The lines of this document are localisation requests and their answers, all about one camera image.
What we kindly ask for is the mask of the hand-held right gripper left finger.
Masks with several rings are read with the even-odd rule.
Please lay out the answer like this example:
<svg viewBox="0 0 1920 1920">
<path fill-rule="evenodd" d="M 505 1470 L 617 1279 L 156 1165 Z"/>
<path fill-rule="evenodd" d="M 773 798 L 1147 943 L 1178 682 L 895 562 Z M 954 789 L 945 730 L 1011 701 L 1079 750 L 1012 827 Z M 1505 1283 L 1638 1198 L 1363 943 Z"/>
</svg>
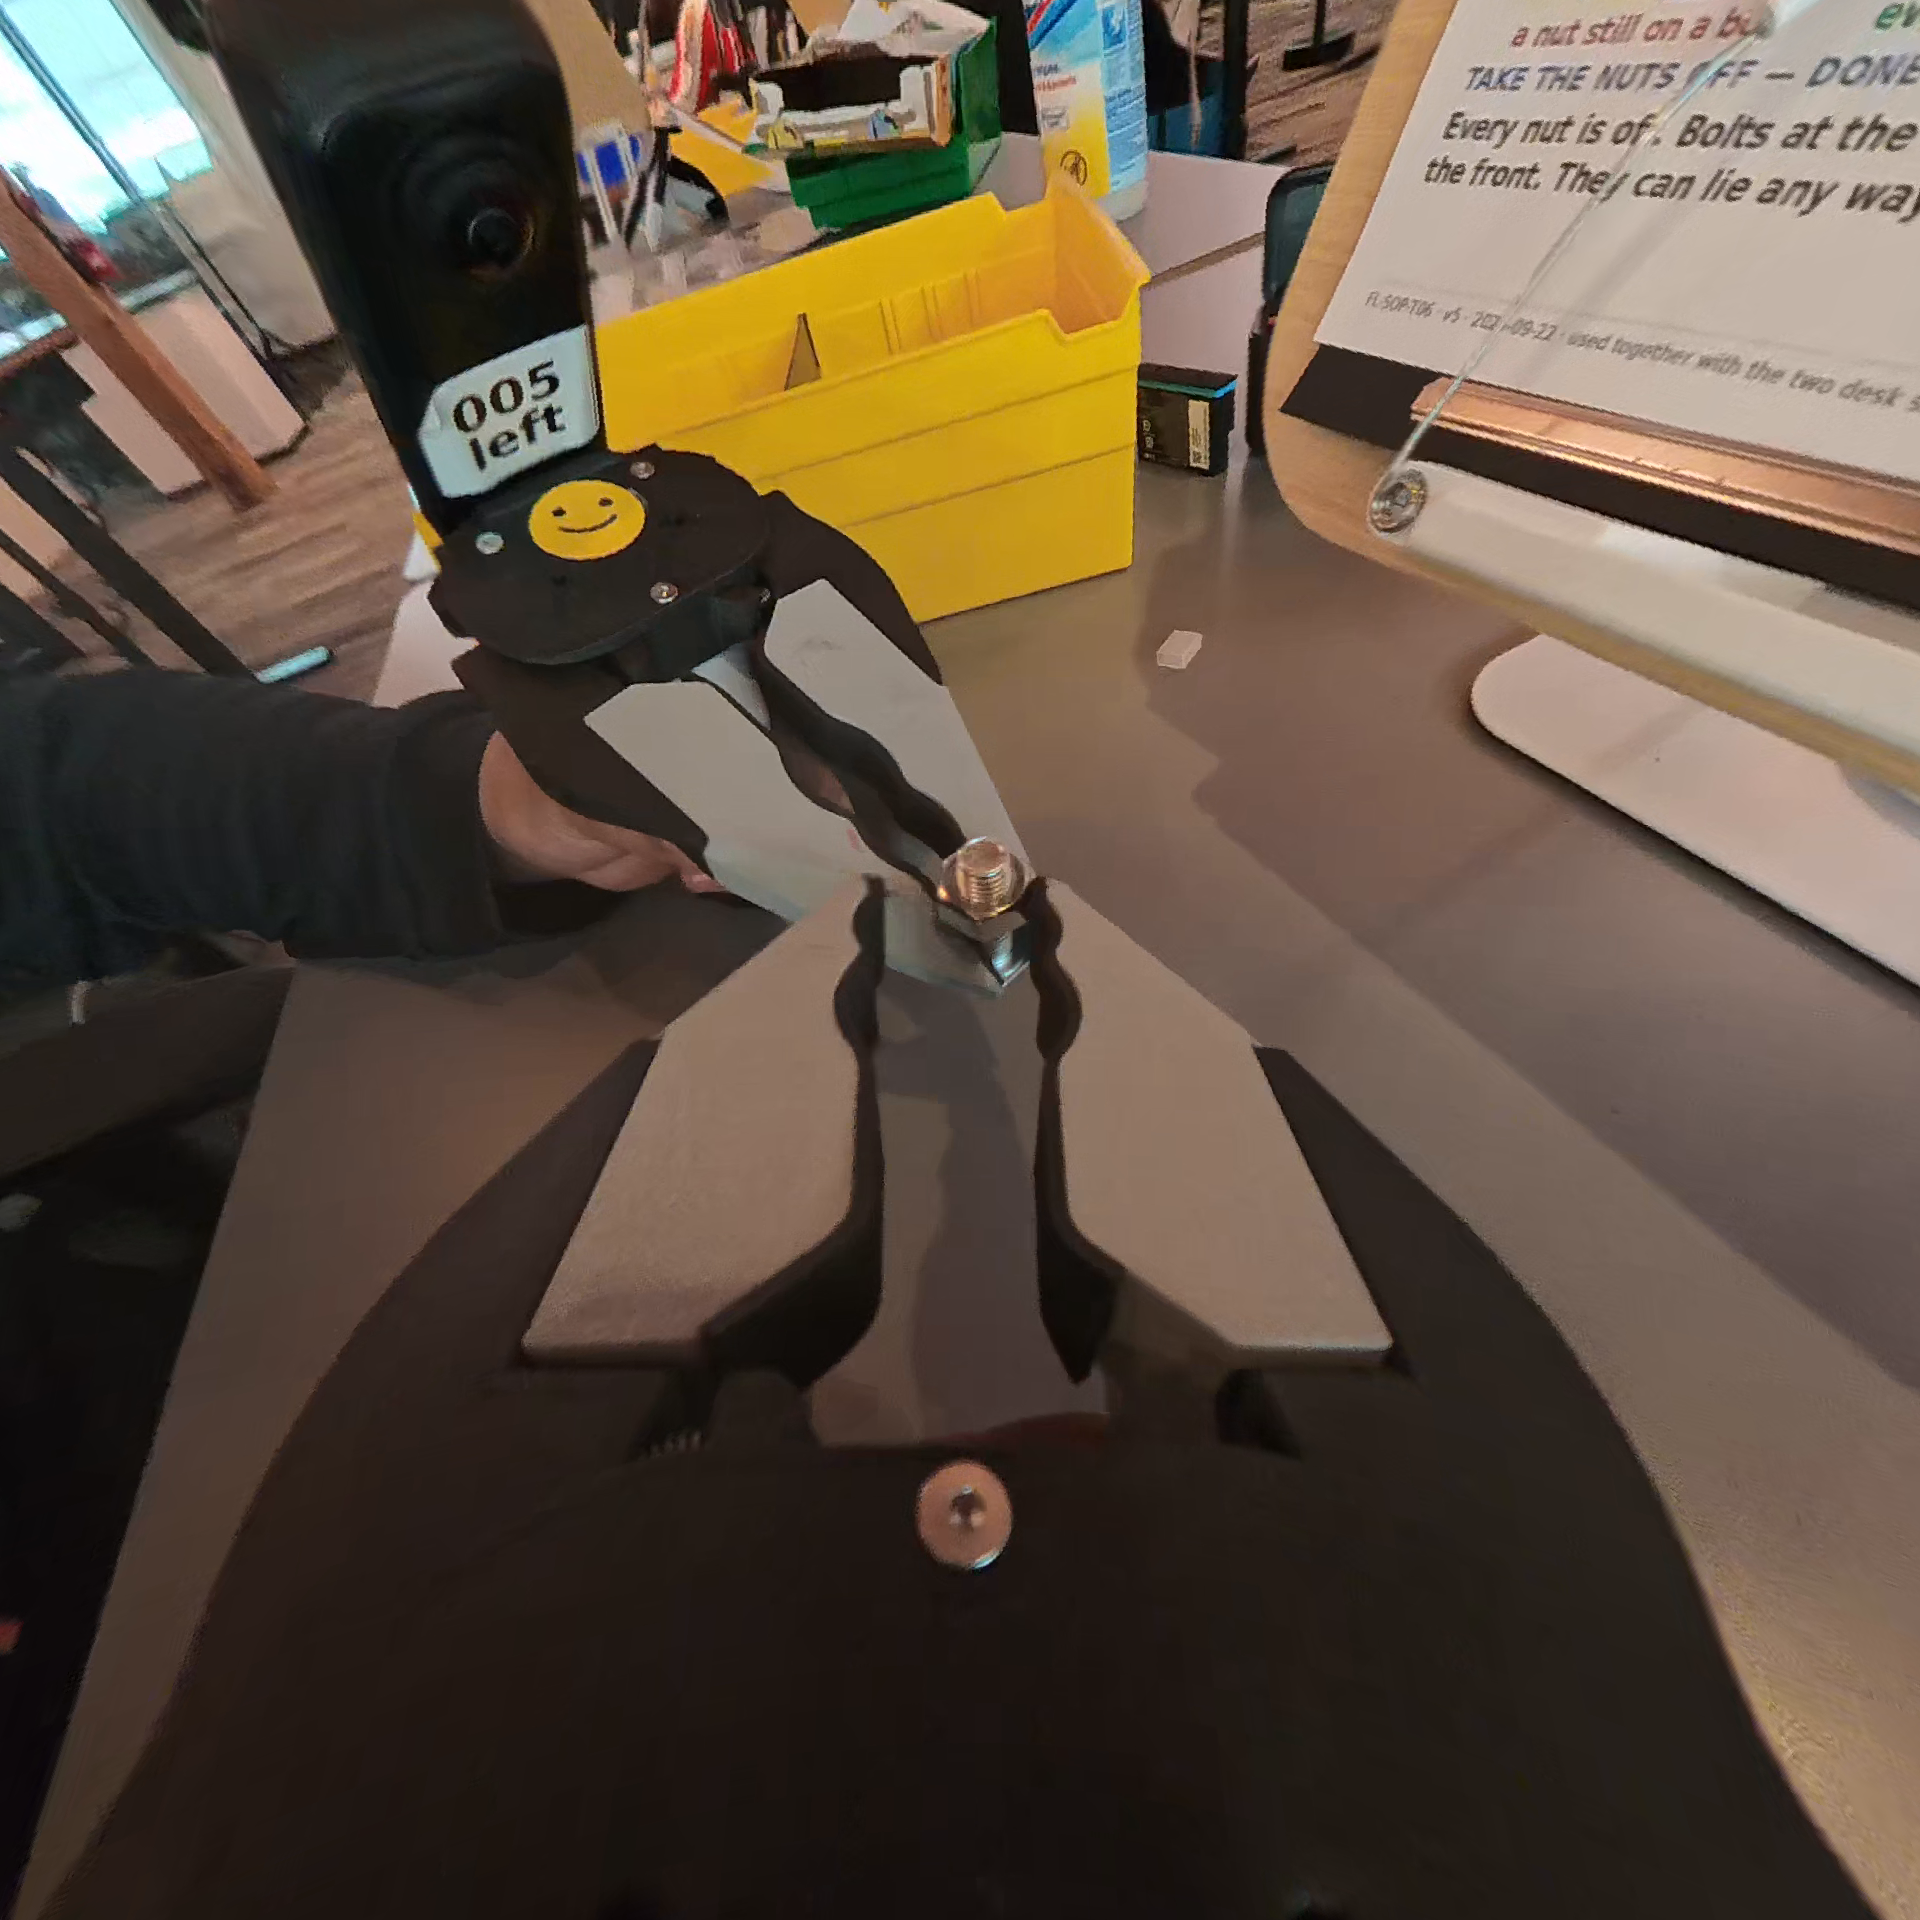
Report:
<svg viewBox="0 0 1920 1920">
<path fill-rule="evenodd" d="M 883 1287 L 877 879 L 852 879 L 660 1036 L 522 1337 L 534 1362 L 817 1385 Z"/>
</svg>

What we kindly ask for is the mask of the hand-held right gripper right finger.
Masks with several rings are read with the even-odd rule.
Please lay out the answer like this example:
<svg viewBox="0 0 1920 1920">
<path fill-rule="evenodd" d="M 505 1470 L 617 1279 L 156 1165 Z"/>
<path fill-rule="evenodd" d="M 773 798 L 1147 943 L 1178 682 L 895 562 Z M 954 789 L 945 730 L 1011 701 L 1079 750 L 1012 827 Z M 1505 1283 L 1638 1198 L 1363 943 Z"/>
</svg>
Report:
<svg viewBox="0 0 1920 1920">
<path fill-rule="evenodd" d="M 1378 1367 L 1393 1334 L 1255 1039 L 1058 879 L 1027 895 L 1039 1322 L 1067 1378 Z"/>
</svg>

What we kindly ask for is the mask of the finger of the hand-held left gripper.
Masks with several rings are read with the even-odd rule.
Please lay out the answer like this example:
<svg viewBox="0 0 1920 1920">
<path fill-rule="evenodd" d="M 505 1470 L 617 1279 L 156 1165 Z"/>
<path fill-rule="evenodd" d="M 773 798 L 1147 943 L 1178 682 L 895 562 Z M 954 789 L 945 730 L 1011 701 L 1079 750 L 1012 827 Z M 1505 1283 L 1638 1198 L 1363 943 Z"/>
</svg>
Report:
<svg viewBox="0 0 1920 1920">
<path fill-rule="evenodd" d="M 775 726 L 833 781 L 861 839 L 940 895 L 948 853 L 978 835 L 1022 849 L 947 683 L 830 582 L 777 599 L 753 646 Z"/>
<path fill-rule="evenodd" d="M 1002 962 L 945 926 L 921 876 L 890 861 L 844 811 L 806 795 L 775 741 L 700 678 L 628 685 L 588 713 L 606 742 L 697 830 L 725 892 L 797 924 L 852 882 L 884 892 L 884 957 L 901 974 L 1002 995 Z"/>
</svg>

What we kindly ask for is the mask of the silver threaded bolt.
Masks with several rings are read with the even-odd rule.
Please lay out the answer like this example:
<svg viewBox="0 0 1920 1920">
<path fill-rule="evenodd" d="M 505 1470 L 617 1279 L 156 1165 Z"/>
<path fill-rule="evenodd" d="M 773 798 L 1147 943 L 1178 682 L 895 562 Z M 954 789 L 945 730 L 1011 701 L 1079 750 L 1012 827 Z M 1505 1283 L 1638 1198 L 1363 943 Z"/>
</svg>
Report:
<svg viewBox="0 0 1920 1920">
<path fill-rule="evenodd" d="M 945 857 L 940 900 L 965 921 L 985 926 L 1011 915 L 1028 884 L 1025 857 L 998 839 L 978 835 Z"/>
</svg>

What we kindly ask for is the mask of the silver metal nut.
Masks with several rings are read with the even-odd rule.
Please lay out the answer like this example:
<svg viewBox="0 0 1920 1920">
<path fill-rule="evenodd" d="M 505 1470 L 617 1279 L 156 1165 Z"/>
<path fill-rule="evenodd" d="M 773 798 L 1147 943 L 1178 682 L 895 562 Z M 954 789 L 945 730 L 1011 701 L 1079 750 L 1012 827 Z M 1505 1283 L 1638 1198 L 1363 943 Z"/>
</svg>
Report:
<svg viewBox="0 0 1920 1920">
<path fill-rule="evenodd" d="M 1019 908 L 977 919 L 955 900 L 938 895 L 930 917 L 954 986 L 1002 995 L 1028 969 L 1030 932 Z"/>
</svg>

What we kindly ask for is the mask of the yellow plastic bin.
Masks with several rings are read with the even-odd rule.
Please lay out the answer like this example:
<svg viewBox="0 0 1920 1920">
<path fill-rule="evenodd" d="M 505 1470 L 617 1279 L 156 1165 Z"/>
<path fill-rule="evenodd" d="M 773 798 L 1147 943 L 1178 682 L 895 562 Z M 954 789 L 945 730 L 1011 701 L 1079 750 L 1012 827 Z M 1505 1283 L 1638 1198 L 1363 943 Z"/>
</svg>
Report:
<svg viewBox="0 0 1920 1920">
<path fill-rule="evenodd" d="M 1140 254 L 1091 195 L 991 197 L 594 327 L 505 159 L 437 187 L 354 330 L 447 633 L 621 682 L 771 646 L 833 585 L 906 621 L 1134 556 Z"/>
</svg>

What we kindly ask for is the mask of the person's left forearm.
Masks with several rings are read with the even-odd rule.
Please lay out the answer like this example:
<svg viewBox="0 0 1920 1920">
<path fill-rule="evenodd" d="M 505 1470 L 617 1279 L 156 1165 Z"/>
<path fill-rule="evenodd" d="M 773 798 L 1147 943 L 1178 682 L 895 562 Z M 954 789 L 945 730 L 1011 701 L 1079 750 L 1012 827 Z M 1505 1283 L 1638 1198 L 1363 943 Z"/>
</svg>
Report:
<svg viewBox="0 0 1920 1920">
<path fill-rule="evenodd" d="M 4 990 L 140 969 L 181 934 L 301 957 L 513 937 L 482 825 L 491 723 L 166 669 L 28 677 L 2 701 Z"/>
</svg>

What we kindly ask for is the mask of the person's left hand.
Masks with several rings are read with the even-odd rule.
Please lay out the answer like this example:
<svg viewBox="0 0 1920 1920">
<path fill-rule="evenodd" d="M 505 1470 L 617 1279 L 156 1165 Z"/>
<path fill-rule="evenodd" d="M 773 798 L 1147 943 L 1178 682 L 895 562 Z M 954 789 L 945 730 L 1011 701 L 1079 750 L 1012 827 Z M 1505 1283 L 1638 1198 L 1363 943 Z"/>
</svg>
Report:
<svg viewBox="0 0 1920 1920">
<path fill-rule="evenodd" d="M 677 882 L 693 895 L 723 895 L 721 879 L 666 839 L 597 823 L 542 790 L 503 733 L 491 733 L 475 780 L 477 817 L 513 882 L 578 882 L 635 894 Z"/>
</svg>

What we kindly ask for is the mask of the slanted wooden beam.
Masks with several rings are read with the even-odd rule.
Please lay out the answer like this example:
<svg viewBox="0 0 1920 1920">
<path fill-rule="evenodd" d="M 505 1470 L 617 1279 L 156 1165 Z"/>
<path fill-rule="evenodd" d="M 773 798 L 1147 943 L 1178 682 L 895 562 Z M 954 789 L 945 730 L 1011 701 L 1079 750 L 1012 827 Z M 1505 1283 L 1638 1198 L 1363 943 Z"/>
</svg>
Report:
<svg viewBox="0 0 1920 1920">
<path fill-rule="evenodd" d="M 78 270 L 11 173 L 2 173 L 2 238 L 13 270 L 97 351 L 206 482 L 238 513 L 251 513 L 274 495 L 274 481 L 260 461 L 209 410 L 111 290 Z"/>
</svg>

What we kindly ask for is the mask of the black battery pack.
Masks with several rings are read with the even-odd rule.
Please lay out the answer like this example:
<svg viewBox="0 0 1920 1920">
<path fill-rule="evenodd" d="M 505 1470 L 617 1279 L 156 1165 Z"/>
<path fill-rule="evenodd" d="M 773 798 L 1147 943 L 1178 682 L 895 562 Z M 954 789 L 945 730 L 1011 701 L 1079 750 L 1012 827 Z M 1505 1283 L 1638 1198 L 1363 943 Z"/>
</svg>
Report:
<svg viewBox="0 0 1920 1920">
<path fill-rule="evenodd" d="M 1140 463 L 1220 476 L 1233 463 L 1238 378 L 1209 369 L 1140 363 L 1135 457 Z"/>
</svg>

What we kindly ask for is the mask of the green plastic bin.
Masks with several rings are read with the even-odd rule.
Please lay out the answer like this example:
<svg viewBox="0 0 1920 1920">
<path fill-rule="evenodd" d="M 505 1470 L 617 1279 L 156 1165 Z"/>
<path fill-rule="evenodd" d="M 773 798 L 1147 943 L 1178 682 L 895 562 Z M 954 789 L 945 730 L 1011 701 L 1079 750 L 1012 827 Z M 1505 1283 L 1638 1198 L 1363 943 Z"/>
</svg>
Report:
<svg viewBox="0 0 1920 1920">
<path fill-rule="evenodd" d="M 851 234 L 972 197 L 1002 148 L 998 29 L 957 58 L 954 133 L 942 146 L 828 151 L 781 159 L 790 199 L 818 231 Z"/>
</svg>

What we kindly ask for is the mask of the black rectangular device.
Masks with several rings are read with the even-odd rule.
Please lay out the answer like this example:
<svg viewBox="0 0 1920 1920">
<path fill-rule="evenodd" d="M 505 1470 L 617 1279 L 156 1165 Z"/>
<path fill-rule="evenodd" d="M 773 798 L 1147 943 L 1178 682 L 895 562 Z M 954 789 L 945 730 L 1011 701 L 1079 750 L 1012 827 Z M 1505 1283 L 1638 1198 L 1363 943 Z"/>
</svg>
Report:
<svg viewBox="0 0 1920 1920">
<path fill-rule="evenodd" d="M 1238 383 L 1244 435 L 1253 460 L 1265 461 L 1265 378 L 1281 309 L 1301 267 L 1311 222 L 1329 193 L 1334 164 L 1289 164 L 1265 201 L 1259 307 L 1249 332 L 1246 373 Z"/>
</svg>

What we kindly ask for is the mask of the white blue wipes canister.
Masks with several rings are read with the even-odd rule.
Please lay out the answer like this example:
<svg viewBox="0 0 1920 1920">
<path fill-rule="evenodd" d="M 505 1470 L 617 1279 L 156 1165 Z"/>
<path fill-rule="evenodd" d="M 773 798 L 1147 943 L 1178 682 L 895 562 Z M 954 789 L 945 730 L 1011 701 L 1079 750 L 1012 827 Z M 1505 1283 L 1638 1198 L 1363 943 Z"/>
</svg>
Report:
<svg viewBox="0 0 1920 1920">
<path fill-rule="evenodd" d="M 1115 222 L 1147 195 L 1140 3 L 1027 3 L 1025 41 L 1039 153 Z"/>
</svg>

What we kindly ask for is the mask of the wooden document stand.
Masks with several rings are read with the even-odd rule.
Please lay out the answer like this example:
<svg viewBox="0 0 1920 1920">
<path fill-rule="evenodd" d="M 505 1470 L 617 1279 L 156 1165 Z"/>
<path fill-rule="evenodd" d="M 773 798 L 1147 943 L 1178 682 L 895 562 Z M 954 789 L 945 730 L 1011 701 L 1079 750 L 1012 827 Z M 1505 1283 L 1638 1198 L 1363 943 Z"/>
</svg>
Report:
<svg viewBox="0 0 1920 1920">
<path fill-rule="evenodd" d="M 1453 4 L 1399 4 L 1281 309 L 1297 517 L 1915 790 L 1915 482 L 1317 342 Z"/>
</svg>

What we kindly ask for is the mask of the printed instruction sheet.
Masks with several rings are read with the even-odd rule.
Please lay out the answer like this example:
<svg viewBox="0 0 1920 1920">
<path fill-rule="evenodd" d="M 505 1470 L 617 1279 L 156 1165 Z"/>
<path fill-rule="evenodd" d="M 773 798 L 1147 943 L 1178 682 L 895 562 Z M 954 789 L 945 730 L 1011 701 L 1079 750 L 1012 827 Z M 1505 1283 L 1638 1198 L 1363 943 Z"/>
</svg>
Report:
<svg viewBox="0 0 1920 1920">
<path fill-rule="evenodd" d="M 1917 7 L 1453 4 L 1317 342 L 1917 476 Z"/>
</svg>

